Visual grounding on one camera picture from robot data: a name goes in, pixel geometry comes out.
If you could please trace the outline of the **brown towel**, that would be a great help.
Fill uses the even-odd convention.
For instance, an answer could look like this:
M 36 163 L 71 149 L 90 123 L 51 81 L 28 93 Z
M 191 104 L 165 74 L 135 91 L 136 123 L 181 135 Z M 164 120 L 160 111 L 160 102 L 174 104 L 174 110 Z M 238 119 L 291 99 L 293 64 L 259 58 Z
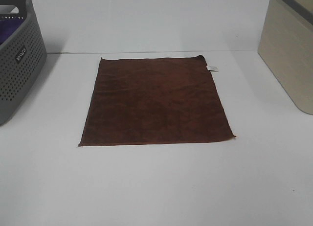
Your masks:
M 101 59 L 80 146 L 234 138 L 202 55 Z

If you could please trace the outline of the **grey perforated laundry basket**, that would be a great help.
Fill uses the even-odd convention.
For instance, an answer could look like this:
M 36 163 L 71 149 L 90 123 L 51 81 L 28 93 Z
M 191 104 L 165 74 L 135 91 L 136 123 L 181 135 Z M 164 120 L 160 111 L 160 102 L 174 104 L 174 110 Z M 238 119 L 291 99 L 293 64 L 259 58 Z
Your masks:
M 5 124 L 24 101 L 47 58 L 32 0 L 0 0 L 17 13 L 2 13 L 1 23 L 21 24 L 0 45 L 0 123 Z

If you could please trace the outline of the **beige storage bin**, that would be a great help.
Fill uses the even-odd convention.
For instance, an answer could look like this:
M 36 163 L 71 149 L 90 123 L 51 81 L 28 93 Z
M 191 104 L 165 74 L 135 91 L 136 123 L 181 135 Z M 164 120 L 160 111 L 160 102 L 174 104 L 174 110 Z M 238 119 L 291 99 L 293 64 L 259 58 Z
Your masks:
M 313 0 L 269 0 L 258 54 L 304 113 L 313 113 Z

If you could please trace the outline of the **purple cloth in basket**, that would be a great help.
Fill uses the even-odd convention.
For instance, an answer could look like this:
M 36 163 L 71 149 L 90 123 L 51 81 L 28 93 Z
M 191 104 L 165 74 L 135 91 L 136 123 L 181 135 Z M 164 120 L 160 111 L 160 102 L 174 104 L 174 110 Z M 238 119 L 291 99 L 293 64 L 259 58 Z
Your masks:
M 0 45 L 19 28 L 23 21 L 23 19 L 6 19 L 0 21 Z

